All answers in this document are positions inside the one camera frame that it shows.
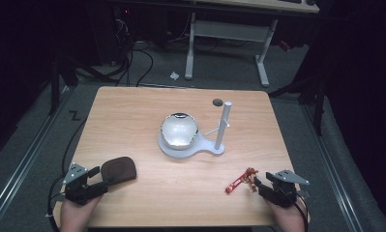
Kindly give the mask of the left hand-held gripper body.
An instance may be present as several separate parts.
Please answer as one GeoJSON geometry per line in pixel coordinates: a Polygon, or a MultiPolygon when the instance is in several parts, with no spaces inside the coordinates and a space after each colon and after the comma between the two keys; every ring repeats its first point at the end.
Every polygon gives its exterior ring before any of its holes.
{"type": "Polygon", "coordinates": [[[65,198],[75,204],[85,205],[94,198],[94,190],[87,184],[89,170],[73,162],[64,178],[65,198]]]}

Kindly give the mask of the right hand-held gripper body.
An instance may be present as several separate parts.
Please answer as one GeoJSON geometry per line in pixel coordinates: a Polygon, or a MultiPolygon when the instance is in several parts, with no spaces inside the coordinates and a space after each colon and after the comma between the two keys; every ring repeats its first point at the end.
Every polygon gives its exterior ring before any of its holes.
{"type": "Polygon", "coordinates": [[[297,201],[296,184],[308,185],[310,182],[303,177],[295,174],[291,170],[285,169],[277,173],[273,173],[277,180],[272,183],[271,187],[264,194],[259,194],[266,200],[287,208],[297,201]]]}

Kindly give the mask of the red snack packet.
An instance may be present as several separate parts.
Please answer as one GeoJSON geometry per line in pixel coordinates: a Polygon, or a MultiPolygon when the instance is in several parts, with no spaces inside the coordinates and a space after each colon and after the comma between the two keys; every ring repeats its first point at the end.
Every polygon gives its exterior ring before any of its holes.
{"type": "Polygon", "coordinates": [[[238,179],[230,183],[225,188],[224,192],[227,194],[230,194],[241,184],[248,184],[250,186],[250,190],[252,192],[256,192],[256,184],[254,179],[257,173],[258,171],[255,170],[254,168],[252,167],[247,168],[246,171],[238,179]]]}

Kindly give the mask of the dark brown oval pad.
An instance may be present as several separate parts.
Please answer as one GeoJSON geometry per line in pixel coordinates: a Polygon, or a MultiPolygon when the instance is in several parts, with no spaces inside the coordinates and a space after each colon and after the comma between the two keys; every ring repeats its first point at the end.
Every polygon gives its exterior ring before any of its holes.
{"type": "Polygon", "coordinates": [[[110,186],[118,185],[136,179],[134,161],[129,157],[111,159],[101,168],[102,178],[110,186]]]}

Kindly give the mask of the person's left hand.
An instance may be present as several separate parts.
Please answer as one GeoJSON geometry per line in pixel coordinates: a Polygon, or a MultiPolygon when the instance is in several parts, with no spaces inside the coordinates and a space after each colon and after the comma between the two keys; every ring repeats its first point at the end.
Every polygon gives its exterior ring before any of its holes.
{"type": "Polygon", "coordinates": [[[85,205],[65,200],[61,206],[60,232],[83,232],[102,198],[93,198],[85,205]]]}

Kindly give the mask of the person's right hand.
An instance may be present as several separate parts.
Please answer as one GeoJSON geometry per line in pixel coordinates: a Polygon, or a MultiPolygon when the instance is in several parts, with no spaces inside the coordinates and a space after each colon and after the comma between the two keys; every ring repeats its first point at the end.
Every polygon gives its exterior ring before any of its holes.
{"type": "Polygon", "coordinates": [[[266,200],[266,204],[271,209],[275,222],[282,232],[305,232],[304,218],[301,212],[306,215],[307,210],[300,198],[297,199],[296,205],[288,208],[283,208],[268,200],[266,200]]]}

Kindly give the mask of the white stand with pole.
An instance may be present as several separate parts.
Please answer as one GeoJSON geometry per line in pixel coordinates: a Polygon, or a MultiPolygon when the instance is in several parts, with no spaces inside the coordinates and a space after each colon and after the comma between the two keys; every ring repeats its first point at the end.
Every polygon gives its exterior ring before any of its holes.
{"type": "Polygon", "coordinates": [[[219,121],[218,127],[214,130],[209,131],[209,133],[215,132],[217,134],[215,140],[210,140],[206,138],[206,134],[203,134],[199,130],[193,145],[185,150],[175,150],[168,147],[163,141],[160,129],[158,144],[162,152],[175,159],[186,159],[197,153],[210,153],[215,156],[222,155],[225,150],[225,146],[223,144],[223,136],[225,129],[229,127],[228,117],[231,106],[232,103],[230,101],[227,101],[223,104],[223,113],[219,121]]]}

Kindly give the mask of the black metal stand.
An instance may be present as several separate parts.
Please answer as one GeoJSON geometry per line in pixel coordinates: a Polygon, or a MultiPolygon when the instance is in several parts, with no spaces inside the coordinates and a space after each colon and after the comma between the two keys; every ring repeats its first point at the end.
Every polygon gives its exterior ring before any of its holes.
{"type": "Polygon", "coordinates": [[[316,133],[321,135],[325,87],[329,77],[329,72],[330,68],[328,64],[303,64],[296,73],[295,79],[290,84],[277,91],[269,93],[268,96],[270,98],[276,98],[285,93],[299,93],[298,103],[313,103],[314,113],[312,117],[312,124],[316,133]]]}
{"type": "Polygon", "coordinates": [[[58,53],[51,62],[50,86],[51,102],[49,114],[53,115],[60,103],[60,79],[63,79],[68,87],[75,87],[78,84],[78,78],[75,74],[73,61],[58,53]]]}

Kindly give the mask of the shiny metal bowl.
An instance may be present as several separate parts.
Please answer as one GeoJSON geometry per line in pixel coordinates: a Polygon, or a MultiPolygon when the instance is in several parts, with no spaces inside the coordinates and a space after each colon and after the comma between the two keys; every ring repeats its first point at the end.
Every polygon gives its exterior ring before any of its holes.
{"type": "Polygon", "coordinates": [[[193,116],[187,113],[173,113],[161,124],[164,143],[175,150],[185,150],[193,145],[199,126],[193,116]]]}

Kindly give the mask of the white metal-legged desk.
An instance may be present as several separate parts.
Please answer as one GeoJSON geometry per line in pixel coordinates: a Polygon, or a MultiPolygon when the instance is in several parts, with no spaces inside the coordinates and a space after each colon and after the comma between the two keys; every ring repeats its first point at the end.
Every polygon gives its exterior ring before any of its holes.
{"type": "MultiPolygon", "coordinates": [[[[239,7],[248,10],[263,10],[272,14],[318,14],[320,9],[312,0],[192,0],[193,6],[206,3],[213,6],[239,7]]],[[[187,54],[185,78],[193,78],[194,40],[196,37],[228,39],[262,43],[259,54],[254,56],[259,79],[263,87],[269,86],[264,59],[273,39],[278,18],[274,16],[267,26],[246,25],[241,23],[220,22],[209,19],[197,19],[195,13],[190,16],[189,50],[187,54]]]]}

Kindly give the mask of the metal floor rail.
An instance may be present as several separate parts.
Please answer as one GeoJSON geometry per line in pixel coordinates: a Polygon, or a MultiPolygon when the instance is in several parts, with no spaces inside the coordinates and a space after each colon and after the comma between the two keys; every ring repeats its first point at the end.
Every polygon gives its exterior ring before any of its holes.
{"type": "Polygon", "coordinates": [[[13,201],[19,187],[39,155],[39,150],[61,108],[75,87],[63,87],[61,100],[53,111],[41,106],[50,103],[50,91],[45,90],[26,116],[17,123],[15,132],[0,152],[0,220],[13,201]]]}
{"type": "Polygon", "coordinates": [[[313,123],[312,110],[308,106],[300,106],[310,130],[312,131],[315,142],[317,143],[320,151],[321,159],[323,161],[324,170],[330,182],[331,188],[337,199],[338,205],[341,209],[341,213],[349,228],[350,232],[363,232],[363,227],[360,220],[357,217],[354,207],[352,206],[349,194],[341,181],[341,177],[333,163],[329,150],[321,135],[318,134],[313,123]]]}

